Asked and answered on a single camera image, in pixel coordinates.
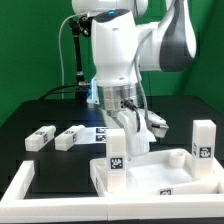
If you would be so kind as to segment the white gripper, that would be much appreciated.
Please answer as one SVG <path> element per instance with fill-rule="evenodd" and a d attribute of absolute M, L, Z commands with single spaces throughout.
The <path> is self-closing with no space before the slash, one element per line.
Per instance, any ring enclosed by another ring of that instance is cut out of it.
<path fill-rule="evenodd" d="M 149 152 L 148 129 L 144 117 L 135 111 L 126 109 L 117 115 L 124 128 L 127 140 L 127 154 L 137 157 Z"/>

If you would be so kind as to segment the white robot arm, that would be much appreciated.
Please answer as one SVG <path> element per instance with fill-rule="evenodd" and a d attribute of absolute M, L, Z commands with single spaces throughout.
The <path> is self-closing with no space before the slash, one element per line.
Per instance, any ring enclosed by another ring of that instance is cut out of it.
<path fill-rule="evenodd" d="M 179 72 L 195 58 L 196 39 L 188 0 L 165 0 L 162 20 L 136 24 L 148 0 L 71 0 L 91 38 L 96 69 L 89 101 L 99 106 L 108 128 L 123 129 L 126 154 L 149 152 L 150 133 L 164 136 L 168 126 L 149 119 L 142 71 Z"/>

